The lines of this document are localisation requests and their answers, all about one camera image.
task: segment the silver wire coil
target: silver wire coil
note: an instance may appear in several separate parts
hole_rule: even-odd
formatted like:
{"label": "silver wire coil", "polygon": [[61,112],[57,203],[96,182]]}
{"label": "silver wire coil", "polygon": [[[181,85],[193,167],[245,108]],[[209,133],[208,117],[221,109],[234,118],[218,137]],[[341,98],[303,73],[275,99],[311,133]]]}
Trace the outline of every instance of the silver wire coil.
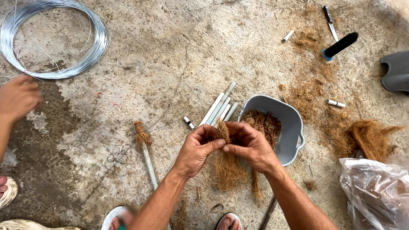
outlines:
{"label": "silver wire coil", "polygon": [[[19,27],[30,17],[44,10],[57,7],[75,8],[86,13],[94,24],[94,43],[88,53],[79,62],[66,69],[58,69],[58,71],[49,73],[30,72],[15,56],[15,49],[13,47],[14,36]],[[74,77],[82,73],[101,59],[111,42],[111,34],[110,32],[107,33],[106,27],[101,18],[83,4],[72,0],[40,0],[24,6],[21,9],[13,8],[3,17],[0,25],[0,51],[3,56],[20,71],[42,79],[63,79]]]}

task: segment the bucket handle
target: bucket handle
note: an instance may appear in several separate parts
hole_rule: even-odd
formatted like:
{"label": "bucket handle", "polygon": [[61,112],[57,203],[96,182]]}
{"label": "bucket handle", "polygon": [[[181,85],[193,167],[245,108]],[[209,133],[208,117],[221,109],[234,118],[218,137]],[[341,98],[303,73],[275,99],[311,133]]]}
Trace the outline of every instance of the bucket handle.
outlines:
{"label": "bucket handle", "polygon": [[305,144],[305,139],[304,139],[303,133],[300,132],[299,137],[300,137],[300,139],[301,139],[301,143],[300,143],[300,145],[297,146],[297,148],[295,149],[295,152],[296,152],[296,153],[298,153],[298,150],[300,150],[300,148],[302,148],[302,147],[304,146],[304,144]]}

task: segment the toe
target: toe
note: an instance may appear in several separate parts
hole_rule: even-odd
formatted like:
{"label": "toe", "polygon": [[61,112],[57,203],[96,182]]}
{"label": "toe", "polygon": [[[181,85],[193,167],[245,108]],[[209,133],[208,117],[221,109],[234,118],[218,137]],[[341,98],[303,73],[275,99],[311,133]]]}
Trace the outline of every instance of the toe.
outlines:
{"label": "toe", "polygon": [[119,221],[118,221],[118,217],[114,217],[112,219],[112,225],[114,226],[115,230],[119,228],[120,224],[119,224]]}
{"label": "toe", "polygon": [[238,223],[238,220],[234,220],[233,225],[231,226],[231,230],[238,230],[240,227],[240,224]]}
{"label": "toe", "polygon": [[0,186],[0,192],[7,191],[7,185]]}
{"label": "toe", "polygon": [[223,220],[220,222],[219,228],[217,230],[228,230],[229,226],[231,225],[233,221],[233,217],[228,214],[226,217],[223,218]]}
{"label": "toe", "polygon": [[6,176],[0,176],[0,186],[5,185],[7,182]]}
{"label": "toe", "polygon": [[133,220],[132,213],[128,209],[125,209],[125,211],[122,213],[122,221],[124,225],[129,226],[132,220]]}

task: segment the clear plastic bag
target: clear plastic bag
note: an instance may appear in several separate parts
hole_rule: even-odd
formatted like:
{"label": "clear plastic bag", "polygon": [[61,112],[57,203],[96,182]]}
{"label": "clear plastic bag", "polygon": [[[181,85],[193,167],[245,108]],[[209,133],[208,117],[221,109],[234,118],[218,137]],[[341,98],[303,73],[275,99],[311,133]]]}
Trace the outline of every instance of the clear plastic bag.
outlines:
{"label": "clear plastic bag", "polygon": [[358,230],[409,230],[409,167],[342,158],[341,186]]}

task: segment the foot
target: foot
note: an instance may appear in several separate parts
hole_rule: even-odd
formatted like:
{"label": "foot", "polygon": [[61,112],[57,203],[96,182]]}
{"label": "foot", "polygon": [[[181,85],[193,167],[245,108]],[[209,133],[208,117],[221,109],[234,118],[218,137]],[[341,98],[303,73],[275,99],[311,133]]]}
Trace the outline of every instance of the foot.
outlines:
{"label": "foot", "polygon": [[[122,222],[124,223],[125,227],[128,227],[132,220],[133,220],[132,213],[128,209],[125,209],[124,212],[122,213]],[[118,217],[114,217],[112,219],[111,225],[109,226],[109,230],[117,230],[120,226],[121,224],[119,223]]]}
{"label": "foot", "polygon": [[5,185],[7,182],[7,177],[6,176],[0,176],[0,198],[3,196],[4,192],[7,191],[7,185]]}
{"label": "foot", "polygon": [[226,215],[223,220],[220,221],[220,225],[217,230],[228,230],[231,226],[231,230],[241,230],[240,224],[238,220],[233,221],[233,217],[228,214]]}

